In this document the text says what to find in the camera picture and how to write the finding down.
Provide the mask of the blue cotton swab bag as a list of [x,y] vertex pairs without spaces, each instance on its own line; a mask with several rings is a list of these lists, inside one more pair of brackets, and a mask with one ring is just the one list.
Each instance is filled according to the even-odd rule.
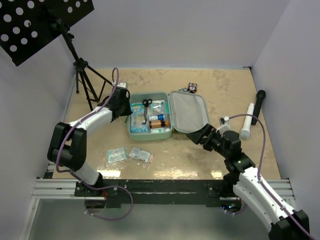
[[132,133],[149,133],[149,120],[145,120],[145,106],[142,103],[132,103],[130,107],[132,112],[130,131]]

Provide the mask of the black handled scissors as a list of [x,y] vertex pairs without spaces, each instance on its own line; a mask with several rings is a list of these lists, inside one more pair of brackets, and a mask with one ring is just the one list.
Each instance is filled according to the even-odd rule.
[[153,102],[152,99],[144,99],[142,101],[142,104],[144,106],[144,112],[143,112],[143,117],[144,117],[144,121],[143,121],[143,125],[145,125],[147,123],[147,120],[148,120],[148,107],[149,105],[151,105]]

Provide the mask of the mint green medicine case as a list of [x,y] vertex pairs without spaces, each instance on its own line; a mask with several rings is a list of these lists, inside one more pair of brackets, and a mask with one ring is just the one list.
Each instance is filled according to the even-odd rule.
[[[164,133],[132,133],[131,132],[131,115],[127,117],[127,130],[133,141],[155,141],[165,140],[171,137],[172,131],[188,134],[200,130],[206,124],[210,123],[210,116],[206,102],[202,96],[181,91],[166,92],[140,92],[130,95],[130,105],[133,103],[142,103],[145,99],[164,100],[169,103],[169,114],[165,115],[165,121],[169,121],[169,132]],[[150,126],[149,116],[155,115],[151,112],[151,104],[147,109],[147,117]]]

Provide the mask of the white plastic bottle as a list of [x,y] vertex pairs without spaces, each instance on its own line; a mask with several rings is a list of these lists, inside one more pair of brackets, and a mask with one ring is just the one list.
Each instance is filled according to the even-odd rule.
[[160,128],[151,128],[150,133],[151,134],[157,134],[157,133],[167,133],[170,131],[170,128],[160,127]]

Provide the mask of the brown bottle orange cap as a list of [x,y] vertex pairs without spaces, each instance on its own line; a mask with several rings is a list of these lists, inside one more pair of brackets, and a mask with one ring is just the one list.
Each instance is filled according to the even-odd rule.
[[168,127],[170,125],[167,120],[153,120],[149,122],[149,126],[151,129]]

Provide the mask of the teal clear zip bag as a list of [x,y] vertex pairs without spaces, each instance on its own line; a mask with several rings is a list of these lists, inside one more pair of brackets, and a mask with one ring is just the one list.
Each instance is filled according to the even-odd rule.
[[125,147],[110,149],[107,151],[107,162],[116,163],[127,159]]

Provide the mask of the white gauze pack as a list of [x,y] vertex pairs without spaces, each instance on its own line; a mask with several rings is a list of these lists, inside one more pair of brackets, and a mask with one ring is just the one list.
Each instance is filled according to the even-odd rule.
[[151,103],[151,108],[152,109],[157,109],[157,108],[163,108],[165,105],[165,100],[155,100]]

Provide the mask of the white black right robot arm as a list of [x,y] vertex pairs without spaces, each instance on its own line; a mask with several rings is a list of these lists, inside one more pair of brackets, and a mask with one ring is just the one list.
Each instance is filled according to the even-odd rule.
[[223,192],[237,196],[264,224],[271,240],[309,240],[309,217],[295,210],[262,177],[253,161],[243,152],[239,134],[232,130],[220,133],[210,124],[186,135],[204,150],[224,157],[228,174],[223,177]]

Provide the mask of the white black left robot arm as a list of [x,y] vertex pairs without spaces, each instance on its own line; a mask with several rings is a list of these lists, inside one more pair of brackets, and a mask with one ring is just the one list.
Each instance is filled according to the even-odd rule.
[[130,92],[116,86],[111,95],[98,104],[90,113],[70,123],[55,125],[47,159],[55,163],[58,173],[69,173],[86,183],[86,191],[99,196],[104,184],[101,174],[86,161],[87,138],[119,117],[131,115]]

